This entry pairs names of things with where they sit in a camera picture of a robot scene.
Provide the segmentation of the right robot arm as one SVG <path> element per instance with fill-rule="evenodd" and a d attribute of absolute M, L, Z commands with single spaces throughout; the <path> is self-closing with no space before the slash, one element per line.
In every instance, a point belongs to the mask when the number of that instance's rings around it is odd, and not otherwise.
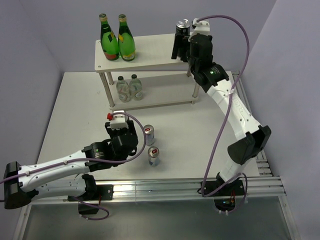
<path fill-rule="evenodd" d="M 224 113 L 223 123 L 232 127 L 236 142 L 227 148 L 229 159 L 218 173 L 220 180 L 216 183 L 217 191 L 227 195 L 234 188 L 233 178 L 243 171 L 247 161 L 265 148 L 272 131 L 269 126 L 262 126 L 247 109 L 227 72 L 213 61 L 212 50 L 210 35 L 176 34 L 171 57 L 188 63 L 195 82 Z"/>

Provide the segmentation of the black can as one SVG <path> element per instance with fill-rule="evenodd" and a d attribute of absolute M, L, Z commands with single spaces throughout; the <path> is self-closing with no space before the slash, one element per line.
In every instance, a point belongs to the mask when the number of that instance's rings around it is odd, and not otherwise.
<path fill-rule="evenodd" d="M 179 20 L 176 23 L 175 34 L 177 36 L 189 36 L 191 24 L 188 19 Z"/>

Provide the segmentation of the aluminium rail front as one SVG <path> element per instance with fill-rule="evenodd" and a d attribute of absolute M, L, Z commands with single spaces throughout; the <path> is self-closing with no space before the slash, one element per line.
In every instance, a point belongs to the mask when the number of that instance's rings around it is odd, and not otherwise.
<path fill-rule="evenodd" d="M 132 181 L 102 181 L 99 187 L 113 186 L 107 194 L 110 203 L 201 200 L 199 178 Z M 279 177 L 249 177 L 247 197 L 283 197 L 286 191 Z"/>

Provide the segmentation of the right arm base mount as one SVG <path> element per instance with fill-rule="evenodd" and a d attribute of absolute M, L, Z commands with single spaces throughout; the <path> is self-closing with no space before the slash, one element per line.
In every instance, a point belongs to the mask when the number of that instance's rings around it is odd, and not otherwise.
<path fill-rule="evenodd" d="M 243 204 L 247 197 L 248 187 L 244 185 L 241 179 L 236 179 L 231 183 L 227 183 L 221 189 L 223 183 L 220 180 L 207 181 L 205 183 L 203 194 L 209 195 L 214 192 L 211 197 L 214 198 L 214 206 L 219 213 L 229 214 Z"/>

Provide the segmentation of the clear bottle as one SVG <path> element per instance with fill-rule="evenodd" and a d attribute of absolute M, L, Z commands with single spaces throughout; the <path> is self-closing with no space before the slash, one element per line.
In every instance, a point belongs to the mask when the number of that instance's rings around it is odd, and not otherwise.
<path fill-rule="evenodd" d="M 130 101 L 131 96 L 129 84 L 125 81 L 123 76 L 119 76 L 117 78 L 116 90 L 121 102 L 126 103 Z"/>
<path fill-rule="evenodd" d="M 143 98 L 143 87 L 141 81 L 136 74 L 131 75 L 129 82 L 130 96 L 135 101 L 140 101 Z"/>

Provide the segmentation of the silver can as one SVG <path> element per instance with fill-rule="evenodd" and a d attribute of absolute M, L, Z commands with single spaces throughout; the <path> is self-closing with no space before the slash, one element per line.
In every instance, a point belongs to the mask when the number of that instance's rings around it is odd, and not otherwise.
<path fill-rule="evenodd" d="M 146 145 L 151 146 L 155 142 L 155 129 L 152 125 L 147 124 L 144 126 L 144 132 L 146 135 Z"/>
<path fill-rule="evenodd" d="M 156 167 L 160 163 L 160 150 L 156 146 L 151 146 L 147 154 L 149 164 Z"/>

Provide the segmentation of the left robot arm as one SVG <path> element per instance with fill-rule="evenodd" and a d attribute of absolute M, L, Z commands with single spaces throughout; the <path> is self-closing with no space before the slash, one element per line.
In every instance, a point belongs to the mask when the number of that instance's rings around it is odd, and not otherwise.
<path fill-rule="evenodd" d="M 138 135 L 135 121 L 105 123 L 109 138 L 94 142 L 65 157 L 41 164 L 20 165 L 17 161 L 5 167 L 4 208 L 18 209 L 31 202 L 50 197 L 75 197 L 90 201 L 98 194 L 93 172 L 108 170 L 137 158 Z"/>

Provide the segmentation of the green bottle yellow label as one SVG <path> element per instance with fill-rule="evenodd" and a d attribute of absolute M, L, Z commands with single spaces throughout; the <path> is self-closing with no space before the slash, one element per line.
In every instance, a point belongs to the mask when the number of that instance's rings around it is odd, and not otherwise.
<path fill-rule="evenodd" d="M 133 35 L 127 23 L 125 14 L 118 16 L 119 30 L 118 30 L 118 47 L 121 58 L 124 61 L 133 61 L 136 57 L 136 46 Z"/>

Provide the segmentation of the green bottle red label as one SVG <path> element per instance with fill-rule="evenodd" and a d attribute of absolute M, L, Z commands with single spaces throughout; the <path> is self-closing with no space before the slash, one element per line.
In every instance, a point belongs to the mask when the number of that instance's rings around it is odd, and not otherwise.
<path fill-rule="evenodd" d="M 119 58 L 117 38 L 108 23 L 108 18 L 105 13 L 99 15 L 99 20 L 101 24 L 100 44 L 102 51 L 107 60 L 115 61 Z"/>

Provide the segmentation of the white two-tier shelf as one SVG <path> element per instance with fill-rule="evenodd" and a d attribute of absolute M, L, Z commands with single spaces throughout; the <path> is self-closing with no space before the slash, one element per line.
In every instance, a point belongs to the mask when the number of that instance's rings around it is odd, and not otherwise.
<path fill-rule="evenodd" d="M 133 61 L 106 59 L 101 43 L 95 42 L 94 69 L 99 74 L 109 108 L 133 110 L 179 104 L 195 104 L 199 87 L 187 72 L 188 65 L 172 59 L 173 34 L 134 37 L 137 54 Z M 118 76 L 126 81 L 136 74 L 142 83 L 142 99 L 122 102 L 117 93 Z"/>

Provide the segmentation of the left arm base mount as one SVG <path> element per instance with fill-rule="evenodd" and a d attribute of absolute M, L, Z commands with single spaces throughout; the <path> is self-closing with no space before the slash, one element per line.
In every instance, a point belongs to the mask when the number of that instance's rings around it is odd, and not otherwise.
<path fill-rule="evenodd" d="M 68 196 L 68 202 L 78 202 L 78 213 L 80 217 L 91 220 L 99 221 L 109 217 L 110 212 L 101 206 L 102 201 L 111 201 L 113 199 L 114 186 L 112 184 L 98 185 L 96 192 L 93 196 L 90 196 L 88 200 L 84 197 Z M 98 211 L 104 211 L 106 215 L 104 217 L 93 218 L 91 215 L 96 215 Z"/>

